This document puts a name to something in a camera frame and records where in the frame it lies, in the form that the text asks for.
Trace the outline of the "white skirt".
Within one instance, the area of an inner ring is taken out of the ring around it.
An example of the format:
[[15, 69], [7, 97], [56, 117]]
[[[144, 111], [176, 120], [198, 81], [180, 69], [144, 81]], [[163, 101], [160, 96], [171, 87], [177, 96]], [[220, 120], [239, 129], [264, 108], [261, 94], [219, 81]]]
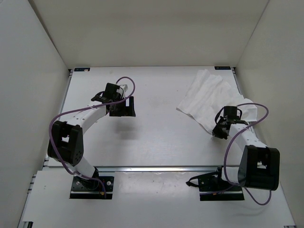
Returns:
[[177, 106], [177, 110], [194, 118], [208, 133], [212, 133], [216, 123], [215, 116], [224, 106], [241, 106], [242, 120], [257, 120], [257, 107], [252, 101], [244, 98], [223, 77], [211, 74], [208, 70], [200, 70], [192, 81], [185, 97]]

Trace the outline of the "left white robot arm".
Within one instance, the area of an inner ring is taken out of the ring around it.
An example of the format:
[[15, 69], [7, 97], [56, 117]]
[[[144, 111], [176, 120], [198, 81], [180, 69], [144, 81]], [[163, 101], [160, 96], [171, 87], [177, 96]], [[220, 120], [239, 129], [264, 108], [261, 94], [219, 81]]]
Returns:
[[50, 123], [50, 141], [47, 154], [62, 163], [67, 171], [83, 178], [88, 189], [99, 185], [97, 169], [84, 157], [84, 134], [99, 119], [111, 117], [135, 117], [134, 97], [126, 95], [128, 85], [107, 83], [105, 90], [97, 93], [85, 107], [62, 115], [74, 115], [67, 121], [57, 118]]

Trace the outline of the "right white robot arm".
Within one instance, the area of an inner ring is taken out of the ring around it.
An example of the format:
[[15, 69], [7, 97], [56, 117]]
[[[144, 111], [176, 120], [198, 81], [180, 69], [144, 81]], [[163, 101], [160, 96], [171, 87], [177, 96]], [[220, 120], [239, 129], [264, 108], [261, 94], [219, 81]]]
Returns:
[[[216, 126], [212, 131], [214, 137], [230, 138], [225, 151], [219, 175], [213, 178], [213, 186], [224, 190], [231, 185], [242, 188], [275, 191], [279, 185], [280, 152], [268, 147], [251, 132], [251, 124], [242, 120], [242, 111], [238, 106], [225, 106], [215, 117]], [[228, 153], [236, 143], [242, 151], [238, 167], [229, 167]]]

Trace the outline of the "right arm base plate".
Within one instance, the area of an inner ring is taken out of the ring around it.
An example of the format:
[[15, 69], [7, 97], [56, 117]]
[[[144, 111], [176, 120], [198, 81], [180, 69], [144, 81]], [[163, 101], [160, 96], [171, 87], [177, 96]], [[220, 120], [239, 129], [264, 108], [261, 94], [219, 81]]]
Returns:
[[186, 185], [199, 189], [200, 201], [243, 201], [242, 188], [222, 180], [222, 166], [216, 171], [191, 177]]

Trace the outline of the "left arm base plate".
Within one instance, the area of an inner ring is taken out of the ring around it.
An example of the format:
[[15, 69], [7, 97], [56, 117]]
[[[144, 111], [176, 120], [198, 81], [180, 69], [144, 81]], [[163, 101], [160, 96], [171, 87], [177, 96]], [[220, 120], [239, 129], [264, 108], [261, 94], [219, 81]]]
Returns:
[[105, 192], [99, 181], [85, 180], [78, 176], [73, 177], [70, 199], [87, 200], [111, 200], [114, 190], [114, 176], [99, 176], [99, 180], [104, 184]]

